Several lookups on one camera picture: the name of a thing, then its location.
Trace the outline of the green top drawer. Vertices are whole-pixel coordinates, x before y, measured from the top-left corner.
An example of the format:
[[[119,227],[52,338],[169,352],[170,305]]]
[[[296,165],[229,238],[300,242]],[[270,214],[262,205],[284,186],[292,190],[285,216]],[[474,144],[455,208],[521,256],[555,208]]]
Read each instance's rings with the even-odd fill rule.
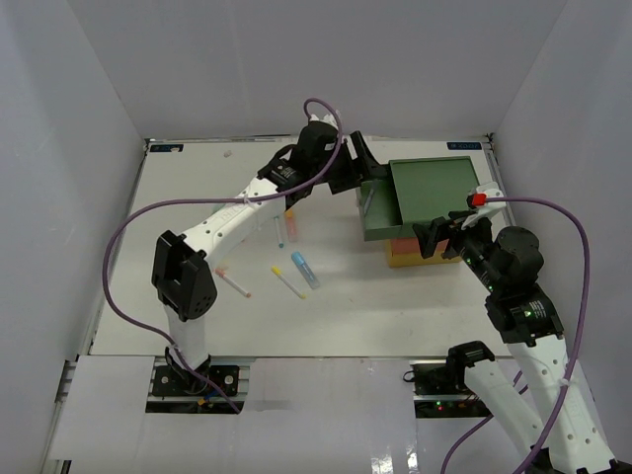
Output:
[[[375,184],[375,194],[367,215],[363,215],[362,205],[372,184]],[[363,182],[356,190],[356,198],[365,242],[396,239],[402,235],[403,221],[392,181]]]

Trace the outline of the purple pen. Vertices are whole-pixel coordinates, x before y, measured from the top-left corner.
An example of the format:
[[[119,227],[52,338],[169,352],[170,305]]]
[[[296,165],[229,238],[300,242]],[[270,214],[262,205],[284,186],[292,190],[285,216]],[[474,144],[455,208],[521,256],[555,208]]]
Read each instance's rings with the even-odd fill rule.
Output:
[[[364,200],[364,203],[362,205],[362,214],[363,215],[367,215],[367,213],[368,213],[368,211],[370,209],[370,206],[371,206],[374,194],[375,194],[375,184],[372,184],[370,189],[369,189],[369,191],[368,191],[368,193],[367,193],[367,196],[366,196],[366,198]]]

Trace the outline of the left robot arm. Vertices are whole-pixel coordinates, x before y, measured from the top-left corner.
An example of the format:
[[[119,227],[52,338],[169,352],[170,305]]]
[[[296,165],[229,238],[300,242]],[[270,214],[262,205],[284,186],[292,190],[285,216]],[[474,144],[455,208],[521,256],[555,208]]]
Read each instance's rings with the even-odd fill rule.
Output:
[[[151,282],[168,315],[166,354],[178,386],[197,394],[207,385],[204,316],[217,299],[212,273],[220,261],[262,224],[309,197],[314,187],[325,184],[338,194],[389,174],[360,132],[341,138],[334,125],[313,119],[295,143],[273,155],[235,202],[182,234],[166,231],[158,238]]]

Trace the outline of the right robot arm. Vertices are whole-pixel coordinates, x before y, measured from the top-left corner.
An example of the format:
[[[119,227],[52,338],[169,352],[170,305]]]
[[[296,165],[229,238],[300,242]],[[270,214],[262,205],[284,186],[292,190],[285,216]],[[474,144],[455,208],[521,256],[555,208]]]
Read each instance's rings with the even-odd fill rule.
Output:
[[[614,473],[622,464],[599,433],[581,390],[567,375],[564,329],[551,299],[539,286],[544,264],[539,241],[517,226],[498,234],[484,217],[468,227],[453,212],[413,229],[421,255],[438,243],[445,258],[459,257],[488,290],[487,315],[517,363],[532,400],[526,402],[500,372],[480,341],[449,349],[446,383],[473,392],[486,405],[526,461],[527,473]]]

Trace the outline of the stacked drawer box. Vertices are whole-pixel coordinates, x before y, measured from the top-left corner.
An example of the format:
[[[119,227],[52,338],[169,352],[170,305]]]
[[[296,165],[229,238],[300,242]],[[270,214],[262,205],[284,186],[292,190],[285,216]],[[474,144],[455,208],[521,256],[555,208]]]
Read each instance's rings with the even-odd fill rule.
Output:
[[[419,266],[423,260],[414,227],[464,210],[479,180],[468,156],[397,160],[389,167],[389,211],[397,229],[387,239],[388,266]]]

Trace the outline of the orange pink highlighter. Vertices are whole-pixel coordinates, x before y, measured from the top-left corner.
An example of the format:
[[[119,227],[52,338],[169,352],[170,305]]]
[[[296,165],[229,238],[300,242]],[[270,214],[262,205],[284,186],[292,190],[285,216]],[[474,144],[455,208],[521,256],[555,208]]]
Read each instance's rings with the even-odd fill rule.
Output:
[[[298,234],[294,212],[291,209],[284,213],[284,221],[288,241],[295,243],[298,240]]]

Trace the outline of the teal cap pen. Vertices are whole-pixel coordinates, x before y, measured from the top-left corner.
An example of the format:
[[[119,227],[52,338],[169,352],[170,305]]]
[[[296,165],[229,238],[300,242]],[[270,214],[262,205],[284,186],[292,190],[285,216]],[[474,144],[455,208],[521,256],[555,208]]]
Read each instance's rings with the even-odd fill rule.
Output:
[[[275,230],[276,230],[277,245],[279,248],[282,249],[284,247],[284,238],[283,238],[283,233],[282,233],[282,229],[280,225],[279,216],[276,216],[274,218],[274,223],[275,223]]]

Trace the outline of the blue highlighter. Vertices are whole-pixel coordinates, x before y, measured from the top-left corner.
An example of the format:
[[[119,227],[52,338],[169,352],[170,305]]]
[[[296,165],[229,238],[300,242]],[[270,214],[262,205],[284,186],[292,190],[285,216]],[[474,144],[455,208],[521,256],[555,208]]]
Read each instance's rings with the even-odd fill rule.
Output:
[[[320,287],[320,281],[315,276],[315,274],[313,273],[313,271],[311,270],[311,268],[309,267],[309,265],[305,261],[305,259],[302,256],[302,254],[300,252],[293,252],[290,257],[291,257],[292,262],[295,264],[295,266],[299,270],[299,272],[302,275],[302,277],[305,279],[307,284],[310,286],[310,288],[311,289],[319,288]]]

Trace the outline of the yellow cap pen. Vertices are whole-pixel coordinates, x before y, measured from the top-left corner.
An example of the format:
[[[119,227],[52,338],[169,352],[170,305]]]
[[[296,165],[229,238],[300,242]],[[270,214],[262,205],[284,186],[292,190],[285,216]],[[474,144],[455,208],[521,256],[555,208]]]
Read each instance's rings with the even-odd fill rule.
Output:
[[[300,299],[305,299],[306,295],[299,288],[297,288],[285,275],[284,273],[276,266],[271,267],[271,271],[273,274],[287,287],[289,288],[293,294],[295,294]]]

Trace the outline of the pink cap white pen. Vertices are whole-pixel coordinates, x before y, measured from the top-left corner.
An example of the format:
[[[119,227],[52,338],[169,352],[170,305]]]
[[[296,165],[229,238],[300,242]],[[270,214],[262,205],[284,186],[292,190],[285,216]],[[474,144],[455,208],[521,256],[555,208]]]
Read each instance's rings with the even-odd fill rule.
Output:
[[[222,279],[224,280],[228,285],[230,285],[233,289],[235,289],[239,294],[241,294],[243,297],[245,298],[250,298],[252,296],[252,293],[246,289],[245,287],[243,287],[242,285],[240,285],[237,281],[235,281],[233,278],[231,278],[225,270],[223,269],[216,269],[215,273]]]

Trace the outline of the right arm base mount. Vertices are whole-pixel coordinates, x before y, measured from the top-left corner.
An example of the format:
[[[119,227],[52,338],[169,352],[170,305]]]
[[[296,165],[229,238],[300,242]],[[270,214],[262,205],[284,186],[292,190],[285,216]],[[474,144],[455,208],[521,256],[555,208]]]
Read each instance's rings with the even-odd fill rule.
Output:
[[[417,419],[476,418],[484,416],[478,398],[458,388],[443,363],[417,363],[402,375],[412,386]]]

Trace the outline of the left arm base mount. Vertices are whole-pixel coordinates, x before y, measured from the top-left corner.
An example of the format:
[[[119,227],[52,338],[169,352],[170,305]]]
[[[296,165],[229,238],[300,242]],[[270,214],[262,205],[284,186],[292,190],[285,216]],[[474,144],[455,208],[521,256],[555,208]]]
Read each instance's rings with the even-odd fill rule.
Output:
[[[209,356],[196,372],[211,381],[200,380],[179,365],[170,349],[165,361],[154,366],[147,411],[156,413],[211,414],[233,413],[226,398],[239,393],[240,367],[213,364]]]

